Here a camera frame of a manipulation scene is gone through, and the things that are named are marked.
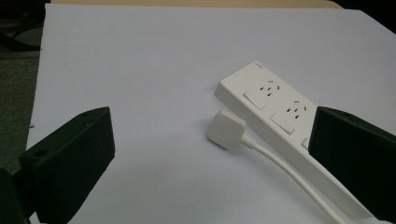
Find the power strip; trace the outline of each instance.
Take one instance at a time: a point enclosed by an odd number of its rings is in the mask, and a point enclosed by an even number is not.
[[[373,215],[309,155],[317,106],[254,62],[218,85],[215,95],[352,220]]]

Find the white plug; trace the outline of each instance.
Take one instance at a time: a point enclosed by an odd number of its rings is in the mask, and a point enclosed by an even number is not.
[[[266,148],[259,146],[253,139],[244,134],[247,124],[237,116],[220,110],[212,119],[206,132],[207,137],[218,145],[226,149],[234,149],[239,143],[255,149],[270,161],[278,165],[285,171],[298,185],[317,203],[317,205],[332,219],[335,223],[345,224],[337,214],[315,193],[315,191],[295,172],[289,165],[283,162]]]

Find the white cable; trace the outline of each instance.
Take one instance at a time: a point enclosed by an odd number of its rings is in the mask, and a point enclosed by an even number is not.
[[[256,144],[251,138],[242,135],[240,143],[246,147],[258,151],[260,154],[268,158],[270,161],[278,165],[285,171],[298,185],[308,194],[309,197],[332,219],[338,224],[346,224],[321,198],[314,192],[314,190],[295,172],[287,163],[283,162],[279,157],[270,152],[268,149]]]
[[[295,172],[287,163],[279,157],[259,146],[254,140],[244,135],[247,124],[237,116],[221,110],[210,122],[207,130],[207,137],[226,149],[233,149],[241,143],[246,147],[255,149],[270,161],[278,165],[285,171],[298,185],[314,200],[314,202],[332,219],[335,223],[346,224],[337,214],[327,205],[315,191],[305,182],[300,175]]]

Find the white paper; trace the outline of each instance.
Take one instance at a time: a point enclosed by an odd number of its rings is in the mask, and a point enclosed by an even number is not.
[[[396,36],[360,11],[47,5],[42,49],[28,147],[86,110],[113,120],[116,158],[71,223],[332,223],[267,159],[205,137],[217,84],[253,61],[396,134]]]

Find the plug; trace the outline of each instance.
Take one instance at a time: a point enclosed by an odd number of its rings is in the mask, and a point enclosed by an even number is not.
[[[247,123],[237,116],[220,110],[210,122],[206,136],[225,149],[235,149],[247,127]]]

